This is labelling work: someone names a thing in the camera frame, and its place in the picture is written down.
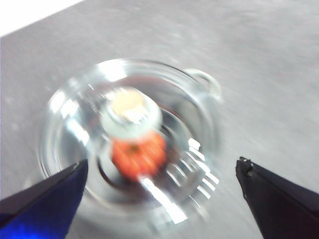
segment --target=orange object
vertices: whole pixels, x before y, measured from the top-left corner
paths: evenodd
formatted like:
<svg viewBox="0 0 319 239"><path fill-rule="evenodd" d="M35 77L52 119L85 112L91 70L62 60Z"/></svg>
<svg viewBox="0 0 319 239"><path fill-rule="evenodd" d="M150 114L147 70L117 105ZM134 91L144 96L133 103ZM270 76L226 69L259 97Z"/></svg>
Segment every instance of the orange object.
<svg viewBox="0 0 319 239"><path fill-rule="evenodd" d="M153 131L142 142L113 140L112 162L126 178L137 182L139 176L153 176L166 162L166 144Z"/></svg>

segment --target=glass handle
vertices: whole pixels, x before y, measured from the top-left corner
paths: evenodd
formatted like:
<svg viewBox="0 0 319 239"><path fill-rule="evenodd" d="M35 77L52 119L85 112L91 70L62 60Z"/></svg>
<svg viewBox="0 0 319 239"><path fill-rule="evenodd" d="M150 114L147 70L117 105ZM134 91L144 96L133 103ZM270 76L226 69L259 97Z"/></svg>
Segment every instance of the glass handle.
<svg viewBox="0 0 319 239"><path fill-rule="evenodd" d="M192 69L192 68L188 68L188 69L184 69L184 71L188 74L190 74L191 76L196 77L200 77L203 78L204 80L206 80L209 83L209 87L208 90L210 92L210 94L218 101L221 100L221 86L218 83L218 81L212 77L211 75L197 70L197 69Z"/></svg>

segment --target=gray floor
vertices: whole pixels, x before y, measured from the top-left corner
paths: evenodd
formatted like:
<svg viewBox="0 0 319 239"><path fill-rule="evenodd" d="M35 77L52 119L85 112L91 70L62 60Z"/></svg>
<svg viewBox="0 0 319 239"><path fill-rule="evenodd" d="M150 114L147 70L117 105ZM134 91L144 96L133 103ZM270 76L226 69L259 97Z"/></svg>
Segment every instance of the gray floor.
<svg viewBox="0 0 319 239"><path fill-rule="evenodd" d="M198 226L201 238L262 238L235 162L246 156L319 192L318 29L317 0L87 0L3 37L1 198L37 168L40 114L63 82L108 59L155 59L206 71L223 88L214 203L224 210ZM105 236L76 218L68 238Z"/></svg>

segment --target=white cap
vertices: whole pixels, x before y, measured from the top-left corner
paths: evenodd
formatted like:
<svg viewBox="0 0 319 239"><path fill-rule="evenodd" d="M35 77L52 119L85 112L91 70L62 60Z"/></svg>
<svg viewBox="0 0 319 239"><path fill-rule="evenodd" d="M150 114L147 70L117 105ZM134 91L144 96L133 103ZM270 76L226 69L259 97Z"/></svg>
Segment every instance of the white cap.
<svg viewBox="0 0 319 239"><path fill-rule="evenodd" d="M135 88L116 88L106 95L101 109L101 124L112 137L140 138L152 129L158 129L162 115L158 105Z"/></svg>

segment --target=white wall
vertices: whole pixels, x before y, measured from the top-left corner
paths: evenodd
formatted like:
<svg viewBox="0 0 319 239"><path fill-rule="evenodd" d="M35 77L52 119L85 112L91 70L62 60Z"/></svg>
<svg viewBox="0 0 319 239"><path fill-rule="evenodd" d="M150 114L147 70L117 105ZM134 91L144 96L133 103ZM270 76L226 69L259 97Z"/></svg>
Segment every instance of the white wall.
<svg viewBox="0 0 319 239"><path fill-rule="evenodd" d="M0 36L23 28L82 0L0 0Z"/></svg>

